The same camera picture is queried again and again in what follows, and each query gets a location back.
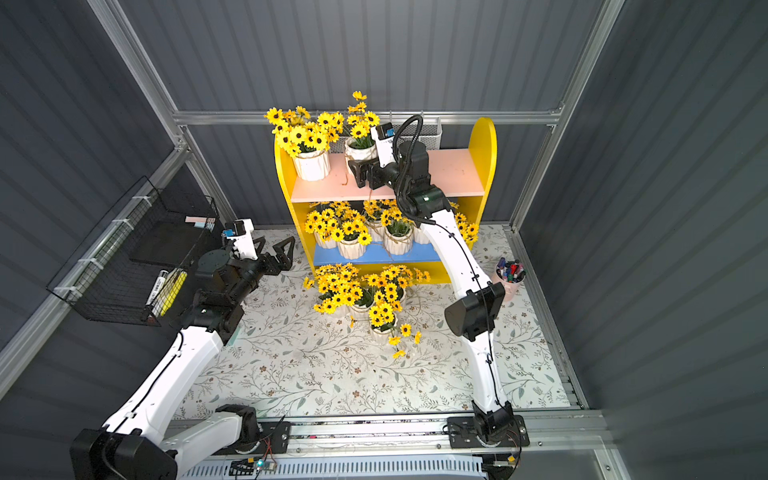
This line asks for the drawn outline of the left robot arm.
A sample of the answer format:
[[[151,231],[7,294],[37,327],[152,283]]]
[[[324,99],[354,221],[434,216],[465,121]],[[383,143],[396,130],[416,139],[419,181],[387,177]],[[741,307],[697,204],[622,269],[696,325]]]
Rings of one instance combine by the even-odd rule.
[[[97,429],[73,440],[70,458],[78,479],[177,479],[222,449],[251,453],[266,442],[254,408],[225,404],[206,420],[175,436],[172,417],[197,377],[232,339],[242,302],[265,276],[293,266],[296,239],[271,252],[246,233],[201,256],[182,286],[191,304],[167,353],[136,392]]]

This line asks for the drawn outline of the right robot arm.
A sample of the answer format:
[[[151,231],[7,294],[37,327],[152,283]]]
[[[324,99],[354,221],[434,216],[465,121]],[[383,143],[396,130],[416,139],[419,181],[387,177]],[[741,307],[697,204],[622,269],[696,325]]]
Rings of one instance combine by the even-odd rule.
[[[465,347],[473,385],[472,409],[476,436],[485,446],[513,440],[528,446],[522,419],[502,389],[493,347],[495,321],[505,289],[493,283],[475,260],[457,225],[448,197],[431,182],[429,154],[419,136],[423,117],[413,115],[399,128],[390,123],[372,127],[379,165],[369,169],[373,188],[387,185],[397,207],[429,239],[445,268],[456,301],[445,308],[451,332]]]

